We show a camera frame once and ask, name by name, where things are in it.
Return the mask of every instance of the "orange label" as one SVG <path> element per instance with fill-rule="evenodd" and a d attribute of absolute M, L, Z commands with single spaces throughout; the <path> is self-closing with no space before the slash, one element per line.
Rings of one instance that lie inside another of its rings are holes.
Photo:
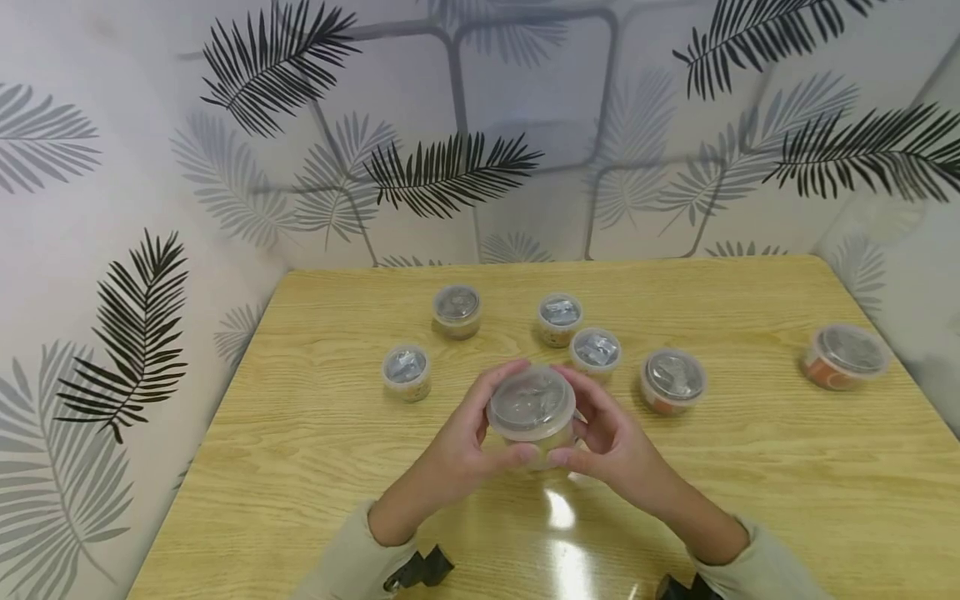
<path fill-rule="evenodd" d="M 849 390 L 859 383 L 858 379 L 836 370 L 833 365 L 819 356 L 806 363 L 806 376 L 810 381 L 828 390 Z"/>

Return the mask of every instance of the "wrist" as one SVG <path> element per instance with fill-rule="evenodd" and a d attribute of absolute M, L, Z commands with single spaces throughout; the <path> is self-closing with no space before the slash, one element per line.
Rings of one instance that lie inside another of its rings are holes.
<path fill-rule="evenodd" d="M 407 471 L 373 504 L 367 516 L 371 535 L 381 546 L 401 546 L 439 507 L 429 498 L 430 490 Z"/>

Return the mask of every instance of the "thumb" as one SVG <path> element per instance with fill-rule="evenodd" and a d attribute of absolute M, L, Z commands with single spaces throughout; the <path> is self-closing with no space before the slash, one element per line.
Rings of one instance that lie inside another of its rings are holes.
<path fill-rule="evenodd" d="M 551 467 L 563 467 L 594 479 L 601 479 L 599 458 L 598 455 L 578 447 L 556 448 L 546 455 L 547 463 Z"/>
<path fill-rule="evenodd" d="M 533 444 L 510 444 L 503 450 L 494 453 L 488 460 L 488 467 L 492 473 L 523 467 L 540 456 L 540 449 Z"/>

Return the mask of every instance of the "person's right hand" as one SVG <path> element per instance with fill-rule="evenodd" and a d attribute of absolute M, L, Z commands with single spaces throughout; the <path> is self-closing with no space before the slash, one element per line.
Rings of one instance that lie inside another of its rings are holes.
<path fill-rule="evenodd" d="M 557 448 L 550 451 L 547 461 L 599 479 L 641 511 L 662 514 L 684 480 L 663 460 L 639 423 L 600 384 L 568 367 L 553 369 L 573 386 L 577 410 L 587 421 L 574 419 L 573 432 L 590 452 Z"/>

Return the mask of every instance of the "finger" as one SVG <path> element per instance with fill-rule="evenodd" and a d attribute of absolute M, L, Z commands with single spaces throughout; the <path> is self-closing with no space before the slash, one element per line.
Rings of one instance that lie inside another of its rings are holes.
<path fill-rule="evenodd" d="M 487 428 L 490 427 L 490 422 L 487 420 L 487 411 L 482 411 L 480 413 L 480 424 L 477 425 L 477 445 L 483 444 L 483 441 L 487 439 Z"/>
<path fill-rule="evenodd" d="M 484 456 L 487 476 L 493 476 L 511 468 L 533 462 L 540 456 L 540 449 L 533 444 L 511 444 L 502 450 Z"/>
<path fill-rule="evenodd" d="M 546 461 L 551 467 L 563 467 L 575 473 L 603 480 L 599 454 L 587 452 L 578 447 L 556 448 L 546 455 Z"/>
<path fill-rule="evenodd" d="M 593 403 L 590 402 L 589 397 L 583 392 L 574 391 L 574 396 L 576 397 L 577 411 L 584 416 L 584 419 L 587 422 L 596 420 L 597 409 L 593 406 Z"/>
<path fill-rule="evenodd" d="M 464 396 L 464 401 L 461 402 L 460 406 L 471 412 L 482 409 L 487 406 L 487 401 L 490 400 L 496 386 L 500 385 L 510 375 L 521 372 L 529 366 L 529 360 L 518 358 L 480 373 L 470 389 L 467 390 L 467 395 Z"/>
<path fill-rule="evenodd" d="M 571 422 L 573 423 L 573 435 L 577 436 L 581 440 L 586 438 L 587 433 L 589 432 L 587 424 L 576 417 L 574 417 Z"/>
<path fill-rule="evenodd" d="M 554 371 L 564 376 L 564 379 L 573 386 L 573 391 L 578 395 L 583 395 L 587 404 L 592 405 L 599 411 L 612 411 L 616 413 L 623 412 L 623 407 L 619 402 L 613 399 L 613 396 L 604 390 L 596 381 L 590 379 L 579 371 L 574 371 L 570 367 L 563 365 L 551 365 Z"/>

